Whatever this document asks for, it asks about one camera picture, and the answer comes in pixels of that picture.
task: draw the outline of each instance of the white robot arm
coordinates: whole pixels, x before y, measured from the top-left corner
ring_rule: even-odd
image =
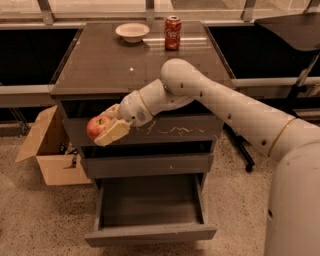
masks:
[[[184,60],[171,59],[161,69],[161,80],[102,113],[115,121],[95,142],[110,144],[125,136],[130,126],[141,126],[157,113],[192,100],[279,162],[269,199],[265,255],[320,255],[318,126],[216,83]]]

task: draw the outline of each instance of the countertop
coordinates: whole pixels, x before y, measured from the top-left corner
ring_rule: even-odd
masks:
[[[51,90],[51,96],[129,93],[160,78],[165,61],[181,58],[208,78],[232,82],[201,22],[183,22],[177,51],[164,48],[164,21],[147,24],[143,41],[126,43],[115,33],[123,23],[88,23]]]

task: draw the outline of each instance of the cabinet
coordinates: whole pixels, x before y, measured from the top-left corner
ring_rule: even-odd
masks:
[[[163,22],[148,24],[143,42],[127,44],[120,23],[85,26],[55,86],[64,127],[98,189],[91,246],[211,239],[201,190],[213,162],[222,122],[194,101],[163,112],[106,147],[86,135],[88,120],[159,78],[162,64],[182,58],[209,78],[231,81],[200,22],[185,22],[179,51],[165,51]]]

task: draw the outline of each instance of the speckled floor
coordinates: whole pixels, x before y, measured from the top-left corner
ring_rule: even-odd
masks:
[[[92,185],[47,186],[36,159],[15,164],[20,145],[16,126],[0,125],[0,255],[263,255],[267,201],[275,163],[250,145],[251,174],[222,133],[203,199],[218,231],[210,241],[91,248],[96,190]]]

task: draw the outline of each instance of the red apple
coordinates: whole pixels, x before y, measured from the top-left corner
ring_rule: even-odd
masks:
[[[87,134],[91,140],[95,140],[100,133],[102,133],[109,123],[111,118],[108,116],[95,116],[89,120],[87,123]]]

